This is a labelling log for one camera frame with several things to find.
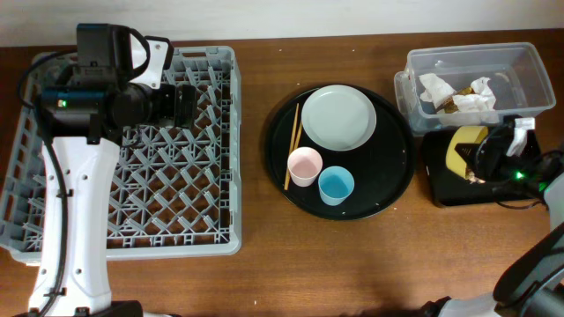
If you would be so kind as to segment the yellow bowl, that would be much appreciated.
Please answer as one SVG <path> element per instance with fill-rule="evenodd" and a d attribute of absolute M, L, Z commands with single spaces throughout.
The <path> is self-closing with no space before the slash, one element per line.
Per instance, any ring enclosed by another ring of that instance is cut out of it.
<path fill-rule="evenodd" d="M 487 135 L 488 128 L 485 126 L 459 128 L 449 143 L 445 158 L 446 167 L 466 181 L 477 181 L 472 171 L 472 151 L 485 140 Z"/>

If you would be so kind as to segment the white tissue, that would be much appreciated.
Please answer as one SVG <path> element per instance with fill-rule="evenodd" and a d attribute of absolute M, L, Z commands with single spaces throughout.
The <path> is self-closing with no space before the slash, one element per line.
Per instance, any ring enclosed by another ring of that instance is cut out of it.
<path fill-rule="evenodd" d="M 431 102 L 435 109 L 456 94 L 456 90 L 434 73 L 420 75 L 419 81 L 425 88 L 424 92 L 420 94 L 419 99 Z"/>
<path fill-rule="evenodd" d="M 472 92 L 452 97 L 457 109 L 463 113 L 493 111 L 496 98 L 489 87 L 489 77 L 481 77 L 471 83 Z"/>

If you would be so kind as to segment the blue cup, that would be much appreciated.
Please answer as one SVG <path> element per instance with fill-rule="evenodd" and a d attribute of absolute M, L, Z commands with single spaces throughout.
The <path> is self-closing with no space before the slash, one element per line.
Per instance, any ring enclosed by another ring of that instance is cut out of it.
<path fill-rule="evenodd" d="M 322 201 L 329 206 L 341 204 L 354 190 L 353 175 L 342 166 L 325 168 L 318 177 Z"/>

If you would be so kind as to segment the pink cup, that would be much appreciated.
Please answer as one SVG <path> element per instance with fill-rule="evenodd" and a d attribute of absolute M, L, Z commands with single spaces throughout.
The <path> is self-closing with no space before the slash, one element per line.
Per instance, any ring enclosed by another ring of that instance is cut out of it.
<path fill-rule="evenodd" d="M 323 168 L 321 154 L 311 147 L 299 147 L 290 153 L 287 168 L 292 182 L 298 187 L 312 185 Z"/>

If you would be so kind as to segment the peanut shells and rice waste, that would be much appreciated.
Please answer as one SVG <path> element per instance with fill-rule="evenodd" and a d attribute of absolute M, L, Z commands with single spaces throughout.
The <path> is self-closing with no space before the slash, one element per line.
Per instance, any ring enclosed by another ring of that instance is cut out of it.
<path fill-rule="evenodd" d="M 470 169 L 466 170 L 464 178 L 470 183 L 483 183 L 483 181 L 480 178 L 478 178 L 475 175 L 475 173 Z"/>

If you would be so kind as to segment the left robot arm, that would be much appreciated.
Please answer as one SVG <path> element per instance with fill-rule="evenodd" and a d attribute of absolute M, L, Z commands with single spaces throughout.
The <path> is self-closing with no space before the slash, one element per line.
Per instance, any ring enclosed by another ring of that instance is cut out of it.
<path fill-rule="evenodd" d="M 136 300 L 113 300 L 108 281 L 108 205 L 122 136 L 143 125 L 190 128 L 196 90 L 162 82 L 174 54 L 168 39 L 127 26 L 78 25 L 75 54 L 27 103 L 46 190 L 40 271 L 26 312 L 140 316 Z"/>

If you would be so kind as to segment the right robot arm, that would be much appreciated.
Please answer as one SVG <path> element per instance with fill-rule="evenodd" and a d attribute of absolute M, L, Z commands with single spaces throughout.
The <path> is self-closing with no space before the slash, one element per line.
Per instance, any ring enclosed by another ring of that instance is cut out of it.
<path fill-rule="evenodd" d="M 466 181 L 483 181 L 546 206 L 551 231 L 474 299 L 429 301 L 418 316 L 561 316 L 563 314 L 563 152 L 526 156 L 532 118 L 510 116 L 496 127 L 462 126 L 445 166 Z"/>

